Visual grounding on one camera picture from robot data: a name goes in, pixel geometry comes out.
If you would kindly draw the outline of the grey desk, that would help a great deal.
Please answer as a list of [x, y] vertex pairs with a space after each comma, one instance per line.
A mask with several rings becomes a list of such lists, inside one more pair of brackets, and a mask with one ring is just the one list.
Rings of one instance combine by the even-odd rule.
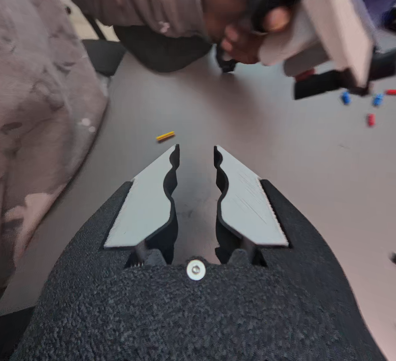
[[[130, 54], [109, 89], [87, 160], [37, 229], [1, 299], [1, 315], [33, 306], [76, 231], [126, 180], [180, 145], [175, 263], [201, 255], [217, 263], [213, 147], [268, 179], [316, 227], [338, 258], [361, 313], [395, 360], [395, 98], [340, 92], [294, 101], [281, 66], [238, 66], [221, 75], [213, 54], [168, 75]], [[367, 115], [376, 125], [367, 125]], [[162, 143], [156, 137], [174, 131]]]

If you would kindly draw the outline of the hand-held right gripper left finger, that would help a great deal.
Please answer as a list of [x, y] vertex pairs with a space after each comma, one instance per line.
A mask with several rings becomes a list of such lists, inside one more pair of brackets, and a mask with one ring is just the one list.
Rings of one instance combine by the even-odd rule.
[[131, 250], [143, 261], [149, 250], [157, 249], [172, 263], [178, 235], [172, 194], [179, 164], [180, 146], [175, 144], [132, 179], [104, 239], [105, 250]]

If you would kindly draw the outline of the person's grey sweatshirt torso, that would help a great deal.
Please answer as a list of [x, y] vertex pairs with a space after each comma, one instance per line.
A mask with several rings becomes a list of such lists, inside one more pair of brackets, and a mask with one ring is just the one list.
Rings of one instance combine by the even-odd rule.
[[60, 0], [1, 0], [1, 293], [92, 145], [107, 98]]

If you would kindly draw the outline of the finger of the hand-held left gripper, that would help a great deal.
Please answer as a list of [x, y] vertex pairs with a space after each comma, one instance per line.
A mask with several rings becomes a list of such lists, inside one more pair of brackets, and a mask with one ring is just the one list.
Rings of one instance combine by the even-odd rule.
[[396, 48], [375, 52], [372, 56], [368, 81], [393, 77], [396, 73]]
[[301, 0], [316, 35], [304, 51], [308, 69], [331, 62], [346, 73], [349, 88], [368, 83], [374, 48], [374, 32], [367, 16], [361, 19], [361, 0]]

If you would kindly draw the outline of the person's left hand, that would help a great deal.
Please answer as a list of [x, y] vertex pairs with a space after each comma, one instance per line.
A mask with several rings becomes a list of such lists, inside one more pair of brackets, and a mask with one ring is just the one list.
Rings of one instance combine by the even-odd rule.
[[272, 9], [262, 21], [265, 33], [250, 32], [242, 25], [247, 0], [201, 0], [205, 32], [212, 44], [220, 45], [232, 59], [243, 64], [259, 62], [265, 37], [285, 30], [291, 19], [288, 7]]

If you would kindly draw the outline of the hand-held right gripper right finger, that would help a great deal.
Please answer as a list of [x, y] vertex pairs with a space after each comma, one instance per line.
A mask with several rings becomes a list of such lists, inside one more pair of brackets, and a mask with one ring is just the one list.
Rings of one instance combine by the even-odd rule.
[[214, 147], [217, 201], [215, 254], [221, 264], [244, 250], [253, 264], [264, 264], [261, 248], [290, 247], [262, 178], [223, 147]]

